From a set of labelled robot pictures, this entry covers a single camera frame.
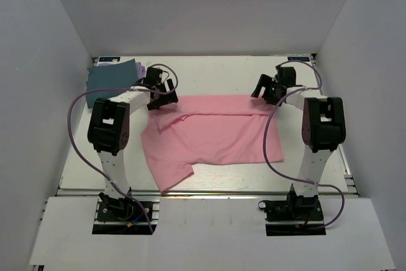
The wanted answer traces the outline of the pink t shirt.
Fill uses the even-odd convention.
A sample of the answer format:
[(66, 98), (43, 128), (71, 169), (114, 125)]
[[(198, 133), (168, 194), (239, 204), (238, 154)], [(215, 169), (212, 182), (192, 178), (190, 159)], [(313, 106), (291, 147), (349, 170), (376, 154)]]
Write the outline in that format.
[(282, 162), (272, 105), (248, 95), (182, 96), (148, 113), (141, 142), (163, 192), (193, 175), (194, 164)]

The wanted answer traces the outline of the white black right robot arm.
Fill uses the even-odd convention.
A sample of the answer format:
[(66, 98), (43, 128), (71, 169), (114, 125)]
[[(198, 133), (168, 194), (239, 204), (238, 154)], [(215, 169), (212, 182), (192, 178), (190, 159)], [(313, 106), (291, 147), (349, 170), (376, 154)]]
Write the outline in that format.
[[(263, 155), (275, 174), (292, 182), (291, 192), (295, 198), (287, 202), (286, 210), (291, 218), (299, 220), (310, 210), (307, 199), (314, 201), (318, 195), (318, 186), (327, 161), (346, 138), (343, 101), (340, 97), (321, 95), (318, 86), (309, 88), (298, 85), (294, 67), (278, 65), (276, 69), (277, 74), (273, 77), (261, 74), (251, 96), (261, 97), (274, 106), (265, 125)], [(304, 155), (299, 174), (295, 178), (277, 171), (266, 151), (268, 128), (273, 115), (283, 103), (302, 111), (301, 138)]]

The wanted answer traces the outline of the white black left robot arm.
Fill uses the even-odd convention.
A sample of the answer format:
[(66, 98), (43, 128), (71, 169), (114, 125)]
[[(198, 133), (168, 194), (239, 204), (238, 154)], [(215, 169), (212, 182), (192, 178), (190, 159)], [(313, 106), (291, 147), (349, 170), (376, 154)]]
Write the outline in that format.
[(131, 187), (126, 178), (124, 149), (129, 142), (130, 116), (140, 108), (158, 110), (178, 102), (178, 78), (169, 66), (156, 63), (147, 68), (145, 77), (112, 98), (97, 98), (91, 113), (88, 141), (96, 150), (102, 165), (106, 189), (102, 199), (115, 200), (112, 212), (122, 220), (133, 215), (134, 204), (126, 198)]

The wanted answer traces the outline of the blue right table label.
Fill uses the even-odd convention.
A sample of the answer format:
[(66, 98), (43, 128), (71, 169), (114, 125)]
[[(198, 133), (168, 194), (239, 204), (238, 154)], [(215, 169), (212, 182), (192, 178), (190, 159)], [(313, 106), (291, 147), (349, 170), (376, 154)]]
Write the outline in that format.
[(308, 56), (288, 56), (288, 61), (311, 62)]

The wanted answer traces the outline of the blue table label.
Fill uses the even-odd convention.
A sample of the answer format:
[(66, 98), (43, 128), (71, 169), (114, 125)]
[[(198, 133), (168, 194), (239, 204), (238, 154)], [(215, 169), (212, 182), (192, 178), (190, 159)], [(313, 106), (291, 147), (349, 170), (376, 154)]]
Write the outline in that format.
[(288, 56), (288, 61), (311, 62), (308, 56)]
[(119, 62), (121, 58), (119, 56), (101, 56), (98, 59), (99, 63), (112, 63)]

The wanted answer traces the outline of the folded lavender t shirt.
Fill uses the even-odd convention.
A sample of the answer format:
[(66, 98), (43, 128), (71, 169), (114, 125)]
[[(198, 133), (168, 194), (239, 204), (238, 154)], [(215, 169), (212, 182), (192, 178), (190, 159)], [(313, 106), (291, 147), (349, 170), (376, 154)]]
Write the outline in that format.
[(136, 71), (137, 71), (137, 76), (138, 79), (142, 79), (146, 76), (147, 74), (147, 68), (143, 66), (140, 62), (136, 62)]

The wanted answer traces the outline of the folded teal t shirt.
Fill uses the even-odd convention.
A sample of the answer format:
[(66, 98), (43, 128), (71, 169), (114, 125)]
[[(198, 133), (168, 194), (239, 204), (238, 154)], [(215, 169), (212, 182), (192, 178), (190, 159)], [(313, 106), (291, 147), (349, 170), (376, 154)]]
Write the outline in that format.
[[(86, 90), (130, 88), (138, 81), (134, 59), (122, 63), (109, 63), (88, 68)], [(97, 98), (111, 98), (121, 94), (121, 91), (98, 91), (86, 96), (88, 109), (92, 109)]]

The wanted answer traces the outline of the blue left table label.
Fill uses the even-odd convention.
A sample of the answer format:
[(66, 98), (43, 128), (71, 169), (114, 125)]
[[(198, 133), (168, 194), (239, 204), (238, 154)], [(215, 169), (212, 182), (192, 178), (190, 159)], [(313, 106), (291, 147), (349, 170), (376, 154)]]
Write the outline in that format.
[(119, 62), (121, 58), (119, 56), (101, 56), (98, 59), (99, 63), (112, 63)]

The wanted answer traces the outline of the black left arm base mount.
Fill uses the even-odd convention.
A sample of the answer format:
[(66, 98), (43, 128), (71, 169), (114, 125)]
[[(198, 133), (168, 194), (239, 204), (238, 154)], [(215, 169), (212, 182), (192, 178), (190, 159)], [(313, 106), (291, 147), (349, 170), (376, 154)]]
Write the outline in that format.
[(152, 235), (159, 219), (159, 201), (115, 199), (100, 192), (93, 222), (93, 235)]

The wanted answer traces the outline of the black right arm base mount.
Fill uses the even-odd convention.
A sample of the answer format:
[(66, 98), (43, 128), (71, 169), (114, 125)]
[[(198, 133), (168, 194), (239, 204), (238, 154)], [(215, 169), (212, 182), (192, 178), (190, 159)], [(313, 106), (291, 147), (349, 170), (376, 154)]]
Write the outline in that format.
[(318, 197), (318, 187), (291, 185), (283, 200), (262, 200), (258, 209), (265, 214), (268, 237), (325, 235), (325, 221)]

